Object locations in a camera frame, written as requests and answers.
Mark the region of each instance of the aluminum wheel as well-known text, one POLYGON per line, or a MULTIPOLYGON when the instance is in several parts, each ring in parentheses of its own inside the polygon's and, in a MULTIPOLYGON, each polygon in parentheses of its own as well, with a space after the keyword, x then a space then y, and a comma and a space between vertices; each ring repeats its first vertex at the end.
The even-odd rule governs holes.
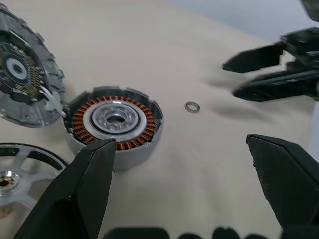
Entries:
POLYGON ((27 144, 0 144, 1 157, 14 157, 10 166, 0 167, 0 209, 7 209, 14 203, 22 203, 32 209, 37 200, 29 195, 34 183, 52 181, 67 166, 60 157, 48 150, 27 144), (27 158, 39 160, 52 166, 50 173, 29 174, 21 167, 27 158))

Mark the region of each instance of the black plastic jaw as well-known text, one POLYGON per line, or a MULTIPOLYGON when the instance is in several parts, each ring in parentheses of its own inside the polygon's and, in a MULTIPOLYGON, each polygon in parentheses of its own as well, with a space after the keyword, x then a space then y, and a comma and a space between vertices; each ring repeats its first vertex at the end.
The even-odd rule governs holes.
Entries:
POLYGON ((307 95, 318 100, 319 28, 291 32, 273 45, 243 51, 232 57, 223 69, 237 73, 257 71, 280 64, 287 51, 295 57, 286 64, 286 71, 257 76, 233 91, 233 95, 249 101, 269 101, 307 95))
POLYGON ((83 148, 46 189, 14 239, 96 239, 112 180, 115 142, 83 148))
POLYGON ((312 21, 319 22, 318 0, 301 0, 306 13, 312 21))
POLYGON ((299 145, 278 138, 249 135, 265 198, 280 225, 319 224, 319 164, 299 145))

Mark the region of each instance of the disassembled motor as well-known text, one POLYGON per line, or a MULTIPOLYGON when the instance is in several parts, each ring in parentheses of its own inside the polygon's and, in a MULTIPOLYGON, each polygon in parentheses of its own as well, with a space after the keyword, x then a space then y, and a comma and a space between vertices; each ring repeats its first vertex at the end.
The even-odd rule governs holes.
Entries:
MULTIPOLYGON (((319 22, 317 1, 302 0, 308 16, 319 22)), ((269 46, 256 48, 232 57, 224 65, 226 71, 246 73, 276 66, 287 51, 294 61, 286 71, 260 75, 233 91, 233 95, 249 101, 269 101, 291 96, 307 95, 318 100, 319 28, 313 27, 289 33, 269 46)))
POLYGON ((0 4, 0 113, 15 124, 43 127, 61 116, 76 154, 95 140, 116 140, 115 171, 144 162, 163 126, 159 105, 147 95, 119 87, 84 92, 64 102, 63 73, 43 38, 0 4))
POLYGON ((0 217, 7 216, 14 203, 22 203, 32 209, 37 202, 29 195, 32 185, 40 181, 52 181, 67 166, 54 153, 28 144, 1 143, 0 160, 2 157, 14 157, 14 160, 9 166, 0 166, 0 217), (44 162, 55 170, 30 174, 21 168, 27 158, 44 162))
POLYGON ((93 141, 115 139, 115 171, 147 160, 163 127, 159 105, 144 93, 128 88, 98 87, 83 92, 65 112, 67 142, 73 153, 93 141))
POLYGON ((43 38, 0 3, 0 113, 25 127, 43 127, 63 114, 63 72, 43 38))

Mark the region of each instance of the small metal ring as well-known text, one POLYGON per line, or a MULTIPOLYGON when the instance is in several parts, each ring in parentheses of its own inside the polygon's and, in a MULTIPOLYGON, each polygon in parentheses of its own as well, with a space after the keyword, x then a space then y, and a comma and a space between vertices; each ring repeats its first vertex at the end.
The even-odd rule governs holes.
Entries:
POLYGON ((191 112, 191 113, 197 113, 199 112, 200 110, 200 106, 198 103, 194 102, 194 101, 188 101, 186 102, 185 104, 185 109, 188 111, 188 112, 191 112))

